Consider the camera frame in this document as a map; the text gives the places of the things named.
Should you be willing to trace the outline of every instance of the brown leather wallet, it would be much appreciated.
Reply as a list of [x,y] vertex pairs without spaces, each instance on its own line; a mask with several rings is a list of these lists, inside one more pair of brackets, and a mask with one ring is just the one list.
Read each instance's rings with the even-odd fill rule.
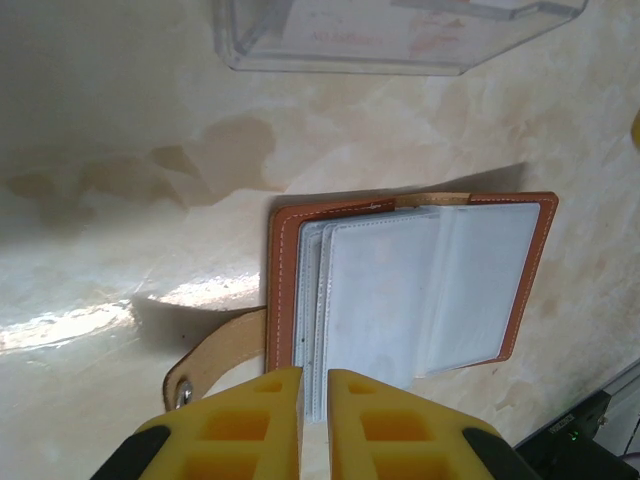
[[554,193],[410,193],[353,201],[288,205],[275,210],[270,218],[266,310],[233,319],[195,347],[167,374],[163,385],[167,410],[175,408],[177,391],[185,380],[193,385],[192,399],[198,399],[226,371],[262,354],[264,350],[261,345],[266,346],[266,370],[292,364],[298,238],[304,222],[393,212],[397,208],[425,205],[513,203],[537,203],[540,213],[500,353],[495,359],[481,363],[507,360],[513,352],[520,321],[558,205]]

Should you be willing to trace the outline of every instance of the marble surface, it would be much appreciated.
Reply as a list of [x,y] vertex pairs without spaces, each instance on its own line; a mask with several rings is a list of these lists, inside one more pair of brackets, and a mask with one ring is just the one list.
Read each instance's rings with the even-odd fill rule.
[[[640,356],[640,4],[576,21],[461,77],[234,73],[205,1],[4,2],[0,464],[89,478],[162,412],[207,309],[264,298],[275,195],[424,186],[525,163],[561,199],[511,360],[413,391],[515,443]],[[215,389],[260,372],[254,359]],[[326,428],[303,478],[327,478]]]

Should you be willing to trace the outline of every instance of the yellow object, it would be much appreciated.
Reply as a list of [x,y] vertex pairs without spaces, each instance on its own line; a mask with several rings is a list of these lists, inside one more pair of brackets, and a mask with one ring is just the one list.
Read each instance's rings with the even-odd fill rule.
[[302,369],[262,375],[156,417],[171,434],[140,480],[299,478]]
[[494,478],[462,434],[488,423],[348,370],[328,390],[332,480]]
[[631,125],[631,138],[636,148],[640,150],[640,111]]

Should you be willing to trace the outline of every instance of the clear plastic box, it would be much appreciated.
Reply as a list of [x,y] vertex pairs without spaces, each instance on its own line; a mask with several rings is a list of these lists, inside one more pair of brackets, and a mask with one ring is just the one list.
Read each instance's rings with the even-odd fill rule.
[[459,75],[576,18],[588,0],[219,0],[235,70]]

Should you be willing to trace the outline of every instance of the white stitching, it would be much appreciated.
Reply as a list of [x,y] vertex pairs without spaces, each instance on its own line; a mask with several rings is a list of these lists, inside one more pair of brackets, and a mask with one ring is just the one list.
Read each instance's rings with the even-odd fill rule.
[[[552,204],[556,203],[554,200],[552,200],[550,198],[539,198],[539,199],[533,200],[531,202],[525,202],[521,198],[476,198],[476,199],[474,199],[473,196],[472,196],[470,200],[471,200],[471,202],[511,202],[511,203],[550,202]],[[554,210],[554,205],[551,206],[551,211],[547,215],[547,223],[544,226],[544,231],[542,233],[542,239],[540,241],[540,246],[538,247],[538,251],[536,252],[536,257],[535,257],[535,259],[533,261],[533,265],[532,265],[532,268],[531,268],[531,273],[529,274],[529,279],[527,281],[527,286],[526,286],[526,290],[525,290],[525,293],[524,293],[524,297],[523,297],[522,302],[520,304],[520,310],[518,311],[518,320],[517,320],[517,323],[516,323],[516,328],[515,328],[514,334],[511,337],[511,344],[509,345],[509,350],[504,355],[500,355],[499,357],[496,357],[496,360],[506,360],[513,353],[513,348],[514,348],[515,343],[516,343],[516,337],[518,336],[518,330],[520,330],[520,323],[522,322],[522,317],[524,315],[524,307],[527,304],[527,300],[529,298],[529,294],[531,293],[531,286],[533,285],[533,278],[535,277],[536,271],[538,270],[538,263],[540,262],[540,257],[542,256],[542,249],[544,247],[547,235],[549,233],[549,229],[551,228],[551,219],[553,218],[553,210]]]
[[285,232],[285,227],[287,226],[287,222],[289,220],[291,220],[292,218],[297,218],[297,217],[310,217],[312,215],[317,215],[319,213],[339,213],[339,212],[356,212],[356,211],[362,211],[362,210],[376,210],[378,208],[382,208],[382,207],[387,207],[387,206],[391,206],[393,205],[394,202],[390,201],[390,202],[383,202],[383,203],[379,203],[379,204],[375,204],[373,202],[371,202],[371,204],[367,207],[352,207],[352,208],[339,208],[339,209],[335,209],[335,210],[318,210],[315,212],[308,212],[308,213],[295,213],[293,215],[289,215],[284,222],[282,222],[282,227],[280,229],[280,250],[278,253],[278,308],[277,308],[277,314],[276,314],[276,364],[275,364],[275,368],[278,368],[280,366],[280,317],[282,314],[282,257],[283,257],[283,250],[284,250],[284,232]]

